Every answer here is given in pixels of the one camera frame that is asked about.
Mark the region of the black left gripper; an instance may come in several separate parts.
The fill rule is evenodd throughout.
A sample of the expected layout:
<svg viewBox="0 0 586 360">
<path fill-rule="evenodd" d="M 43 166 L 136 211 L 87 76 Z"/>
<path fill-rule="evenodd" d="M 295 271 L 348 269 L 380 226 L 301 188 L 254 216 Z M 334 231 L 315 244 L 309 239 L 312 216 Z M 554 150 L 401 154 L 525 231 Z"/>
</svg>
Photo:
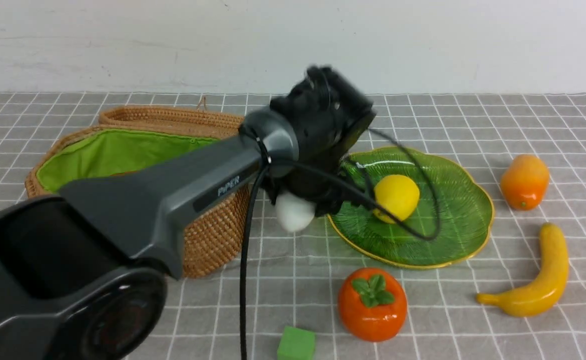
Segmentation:
<svg viewBox="0 0 586 360">
<path fill-rule="evenodd" d="M 334 215 L 343 203 L 371 209 L 372 189 L 357 186 L 342 168 L 348 151 L 369 128 L 373 103 L 330 66 L 312 65 L 288 95 L 275 96 L 268 108 L 283 116 L 299 147 L 297 165 L 285 176 L 263 181 L 272 205 L 289 193 L 314 205 L 315 216 Z"/>
</svg>

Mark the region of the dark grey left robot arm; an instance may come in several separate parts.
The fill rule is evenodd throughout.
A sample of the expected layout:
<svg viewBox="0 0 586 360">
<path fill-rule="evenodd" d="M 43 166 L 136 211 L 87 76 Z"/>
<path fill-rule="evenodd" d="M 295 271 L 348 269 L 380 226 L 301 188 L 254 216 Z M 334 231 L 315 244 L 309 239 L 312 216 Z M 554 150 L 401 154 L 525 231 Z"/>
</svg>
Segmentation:
<svg viewBox="0 0 586 360">
<path fill-rule="evenodd" d="M 368 204 L 339 162 L 375 118 L 329 66 L 225 139 L 144 170 L 71 181 L 0 210 L 0 360 L 122 360 L 158 323 L 184 230 L 251 179 L 319 215 Z"/>
</svg>

